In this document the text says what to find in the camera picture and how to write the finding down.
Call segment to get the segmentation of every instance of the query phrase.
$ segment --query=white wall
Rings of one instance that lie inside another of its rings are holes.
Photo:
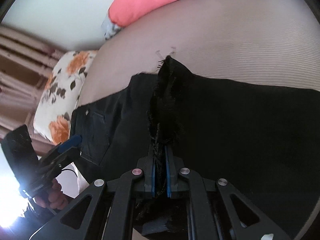
[[[73,169],[73,166],[70,164],[65,169]],[[78,179],[76,175],[72,171],[63,171],[57,177],[57,181],[62,186],[62,191],[64,194],[75,198],[79,195],[79,188],[78,188]]]
[[[16,0],[3,24],[65,50],[99,49],[113,0]]]

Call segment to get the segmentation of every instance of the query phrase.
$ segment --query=metal rivet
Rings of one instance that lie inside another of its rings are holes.
[[[94,185],[96,187],[101,187],[104,184],[104,180],[103,179],[97,179],[94,181]]]
[[[219,184],[220,186],[225,186],[225,185],[228,184],[228,181],[227,181],[226,179],[219,179],[219,180],[218,180],[218,184]]]
[[[142,173],[142,170],[141,169],[134,169],[132,170],[132,174],[133,175],[140,175]]]
[[[181,173],[181,174],[184,174],[184,175],[187,175],[187,174],[190,173],[190,170],[189,170],[188,168],[182,168],[182,169],[180,170],[180,173]]]
[[[273,234],[265,234],[261,240],[272,240],[273,239]]]

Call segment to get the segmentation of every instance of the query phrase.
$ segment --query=white pillowcase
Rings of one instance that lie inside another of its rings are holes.
[[[33,126],[54,144],[69,137],[70,119],[97,51],[67,52],[54,67],[42,93]]]

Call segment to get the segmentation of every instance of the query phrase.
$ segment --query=striped curtain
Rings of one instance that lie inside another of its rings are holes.
[[[35,79],[30,85],[15,75],[0,71],[0,139],[26,124],[38,155],[42,156],[52,148],[49,140],[35,133],[33,119],[44,85],[63,55],[63,51],[0,25],[0,66],[10,60],[14,66],[34,73]]]

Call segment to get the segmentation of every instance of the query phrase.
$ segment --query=metal screw head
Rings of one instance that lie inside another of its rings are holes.
[[[103,179],[96,179],[96,180],[94,181],[94,185],[95,185],[96,187],[101,187],[103,184],[104,184],[104,180],[103,180]]]
[[[184,175],[187,175],[187,174],[190,173],[190,170],[189,170],[188,168],[182,168],[182,169],[180,170],[180,173],[181,173],[181,174],[184,174]]]
[[[141,169],[134,169],[132,170],[132,174],[133,175],[140,175],[142,173],[142,170]]]
[[[219,180],[218,180],[218,184],[219,184],[220,186],[225,186],[225,185],[228,184],[228,181],[227,181],[226,179],[219,179]]]

